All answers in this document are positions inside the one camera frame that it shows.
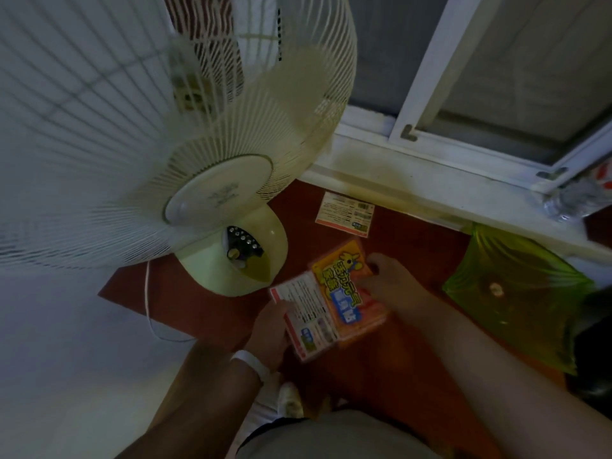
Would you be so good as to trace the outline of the person's right hand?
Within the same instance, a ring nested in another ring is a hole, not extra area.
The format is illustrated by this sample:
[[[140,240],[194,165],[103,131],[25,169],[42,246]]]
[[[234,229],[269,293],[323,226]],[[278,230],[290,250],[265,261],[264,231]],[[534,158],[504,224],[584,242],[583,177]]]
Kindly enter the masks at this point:
[[[429,293],[397,259],[389,257],[389,269],[381,274],[363,277],[356,286],[375,301],[390,308],[404,319],[415,321],[434,302]]]

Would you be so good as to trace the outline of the person's left hand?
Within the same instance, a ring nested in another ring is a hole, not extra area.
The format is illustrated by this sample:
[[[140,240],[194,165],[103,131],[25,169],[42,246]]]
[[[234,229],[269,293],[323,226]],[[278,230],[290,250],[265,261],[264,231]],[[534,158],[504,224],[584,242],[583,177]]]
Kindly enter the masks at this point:
[[[250,338],[244,349],[254,354],[271,372],[276,372],[291,344],[287,330],[268,329],[268,303],[256,317]]]

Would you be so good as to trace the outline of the orange printed packet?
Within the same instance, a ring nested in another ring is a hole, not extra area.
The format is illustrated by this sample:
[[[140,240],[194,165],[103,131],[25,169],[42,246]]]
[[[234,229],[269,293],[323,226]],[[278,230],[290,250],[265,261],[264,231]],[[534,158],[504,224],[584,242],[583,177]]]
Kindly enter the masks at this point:
[[[389,310],[356,281],[373,275],[362,242],[354,237],[311,262],[302,274],[269,288],[288,302],[284,320],[296,357],[307,363],[348,346],[387,321]]]

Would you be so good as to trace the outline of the person's right forearm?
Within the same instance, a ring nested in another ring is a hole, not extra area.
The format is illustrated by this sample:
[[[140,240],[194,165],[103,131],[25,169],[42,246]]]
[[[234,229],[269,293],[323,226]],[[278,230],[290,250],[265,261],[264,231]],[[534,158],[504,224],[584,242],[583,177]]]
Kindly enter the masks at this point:
[[[511,459],[612,459],[612,421],[432,296],[396,312],[426,338]]]

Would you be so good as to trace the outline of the person's left forearm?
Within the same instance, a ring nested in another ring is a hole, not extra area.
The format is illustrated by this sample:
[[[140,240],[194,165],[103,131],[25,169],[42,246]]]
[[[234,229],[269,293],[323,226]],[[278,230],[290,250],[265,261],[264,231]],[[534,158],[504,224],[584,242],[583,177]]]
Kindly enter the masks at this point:
[[[116,459],[225,459],[262,386],[257,371],[233,358]]]

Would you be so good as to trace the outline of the white paper leaflet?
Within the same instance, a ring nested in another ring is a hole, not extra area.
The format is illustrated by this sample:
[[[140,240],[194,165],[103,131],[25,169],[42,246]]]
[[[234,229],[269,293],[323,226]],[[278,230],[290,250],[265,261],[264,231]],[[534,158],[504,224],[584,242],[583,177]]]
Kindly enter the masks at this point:
[[[315,223],[366,239],[375,207],[371,203],[325,192]]]

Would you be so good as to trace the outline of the white wristband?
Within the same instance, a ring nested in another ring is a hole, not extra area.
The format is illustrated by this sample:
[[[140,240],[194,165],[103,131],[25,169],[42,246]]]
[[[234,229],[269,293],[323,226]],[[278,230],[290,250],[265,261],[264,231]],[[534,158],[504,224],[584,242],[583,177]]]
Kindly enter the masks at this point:
[[[251,352],[241,349],[231,356],[231,361],[241,361],[254,371],[260,382],[265,384],[271,376],[271,370]]]

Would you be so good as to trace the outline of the person's grey shorts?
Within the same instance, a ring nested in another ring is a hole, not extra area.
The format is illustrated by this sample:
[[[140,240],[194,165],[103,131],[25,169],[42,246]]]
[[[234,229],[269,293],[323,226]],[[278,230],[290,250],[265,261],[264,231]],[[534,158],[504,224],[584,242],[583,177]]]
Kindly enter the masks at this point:
[[[356,409],[256,430],[235,459],[442,459],[423,441]]]

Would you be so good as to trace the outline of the green plastic bag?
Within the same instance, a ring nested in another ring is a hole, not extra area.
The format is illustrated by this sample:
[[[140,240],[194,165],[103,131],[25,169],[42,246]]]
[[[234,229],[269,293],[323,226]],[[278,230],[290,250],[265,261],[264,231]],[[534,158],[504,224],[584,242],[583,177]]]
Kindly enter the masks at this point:
[[[442,288],[495,337],[577,374],[573,326],[595,283],[544,246],[474,224],[463,259]]]

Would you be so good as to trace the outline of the white standing fan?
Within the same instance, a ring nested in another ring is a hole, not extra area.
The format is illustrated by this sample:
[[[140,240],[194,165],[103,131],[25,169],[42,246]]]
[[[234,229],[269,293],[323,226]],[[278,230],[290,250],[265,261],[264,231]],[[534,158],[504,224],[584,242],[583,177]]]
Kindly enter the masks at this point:
[[[354,85],[349,0],[0,0],[0,274],[174,254],[269,287]]]

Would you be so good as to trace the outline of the white window frame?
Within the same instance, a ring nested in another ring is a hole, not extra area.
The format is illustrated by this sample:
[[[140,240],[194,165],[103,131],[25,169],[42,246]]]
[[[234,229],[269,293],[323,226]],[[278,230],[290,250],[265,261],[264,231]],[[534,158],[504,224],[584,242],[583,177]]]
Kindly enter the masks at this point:
[[[349,0],[357,75],[301,177],[429,222],[612,262],[557,187],[612,154],[612,0]]]

